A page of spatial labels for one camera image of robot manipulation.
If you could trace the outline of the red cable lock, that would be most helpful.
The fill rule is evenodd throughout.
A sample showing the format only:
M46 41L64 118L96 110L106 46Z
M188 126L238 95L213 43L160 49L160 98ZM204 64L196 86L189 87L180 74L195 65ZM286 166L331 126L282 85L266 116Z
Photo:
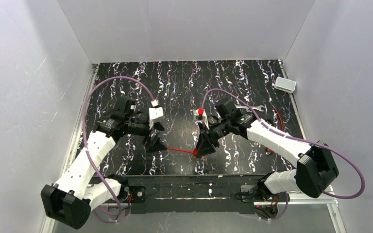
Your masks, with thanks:
M167 150L189 153L189 154L192 154L193 156L196 156L196 151L189 151L189 150L177 149L177 148L167 148Z

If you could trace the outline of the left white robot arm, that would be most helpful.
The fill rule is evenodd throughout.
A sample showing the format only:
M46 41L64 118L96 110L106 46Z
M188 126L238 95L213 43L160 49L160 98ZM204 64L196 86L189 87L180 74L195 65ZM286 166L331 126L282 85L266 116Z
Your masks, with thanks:
M47 217L79 229L95 208L109 199L118 200L121 188L128 185L125 178L109 175L93 187L88 185L104 157L125 135L144 137L147 153L168 149L159 136L151 136L152 130L164 130L160 122L164 113L158 100L152 100L146 120L135 119L140 114L136 111L136 103L128 97L118 98L116 107L97 119L87 145L67 171L54 184L43 187L41 198Z

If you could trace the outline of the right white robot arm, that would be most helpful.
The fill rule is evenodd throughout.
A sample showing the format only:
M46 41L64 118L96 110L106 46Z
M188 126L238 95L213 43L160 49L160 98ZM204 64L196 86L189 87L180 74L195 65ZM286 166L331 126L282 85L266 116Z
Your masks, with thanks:
M256 119L253 113L242 112L226 98L217 102L216 110L219 116L214 118L215 123L208 123L203 108L193 111L200 130L194 149L197 158L215 153L219 139L232 133L271 149L295 167L285 172L268 173L251 190L239 192L240 200L266 200L275 194L292 191L318 198L339 175L332 153L322 144L292 140L289 134L263 119Z

